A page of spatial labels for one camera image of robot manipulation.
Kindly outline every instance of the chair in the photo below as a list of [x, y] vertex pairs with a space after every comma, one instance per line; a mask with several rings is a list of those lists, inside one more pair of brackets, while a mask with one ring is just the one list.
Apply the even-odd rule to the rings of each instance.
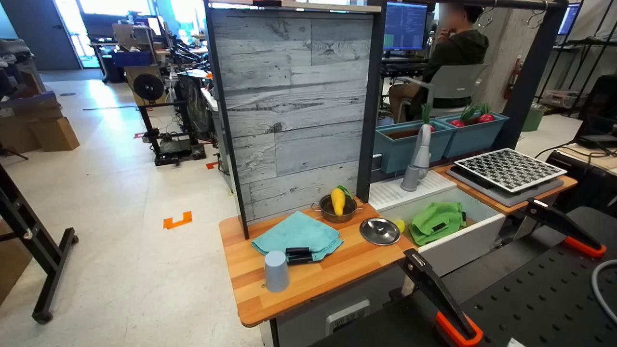
[[430, 116], [449, 116], [461, 114], [465, 106], [476, 100], [478, 89], [484, 79], [486, 63], [471, 63], [471, 65], [442, 65], [430, 83], [399, 77], [397, 81], [417, 83], [426, 89], [426, 98], [422, 92], [417, 94], [413, 102], [407, 102], [413, 110], [415, 117], [420, 117], [420, 104], [430, 104]]

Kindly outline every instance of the white container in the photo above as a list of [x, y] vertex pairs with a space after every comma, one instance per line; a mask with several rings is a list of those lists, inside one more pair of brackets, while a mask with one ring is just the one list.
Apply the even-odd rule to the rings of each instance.
[[496, 247], [505, 216], [457, 187], [446, 187], [413, 200], [390, 204], [378, 212], [384, 218], [401, 216], [409, 220], [420, 214], [430, 202], [461, 202], [467, 220], [474, 222], [465, 229], [419, 249], [438, 276], [453, 272]]

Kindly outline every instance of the yellow object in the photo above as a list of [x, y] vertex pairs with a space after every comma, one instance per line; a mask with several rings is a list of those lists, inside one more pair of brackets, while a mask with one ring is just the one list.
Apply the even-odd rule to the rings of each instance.
[[343, 189], [332, 189], [330, 198], [332, 198], [334, 214], [336, 216], [343, 216], [343, 210], [345, 210], [345, 193], [343, 193]]
[[407, 223], [403, 218], [392, 218], [392, 222], [399, 227], [399, 233], [405, 235]]

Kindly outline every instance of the bowl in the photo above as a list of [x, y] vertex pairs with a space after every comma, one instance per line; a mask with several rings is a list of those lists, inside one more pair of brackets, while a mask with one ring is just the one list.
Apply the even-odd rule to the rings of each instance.
[[357, 208], [357, 202], [355, 198], [351, 198], [349, 195], [345, 195], [345, 210], [343, 210], [343, 216], [336, 216], [334, 214], [334, 206], [332, 206], [332, 196], [330, 195], [324, 195], [320, 198], [320, 210], [322, 210], [322, 216], [324, 220], [332, 222], [332, 223], [345, 223], [353, 218], [355, 214], [355, 208]]

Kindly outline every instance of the gray wood panel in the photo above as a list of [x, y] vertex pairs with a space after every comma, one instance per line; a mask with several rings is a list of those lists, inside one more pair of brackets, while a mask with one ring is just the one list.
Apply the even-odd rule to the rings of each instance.
[[218, 11], [216, 50], [245, 216], [357, 187], [370, 15]]

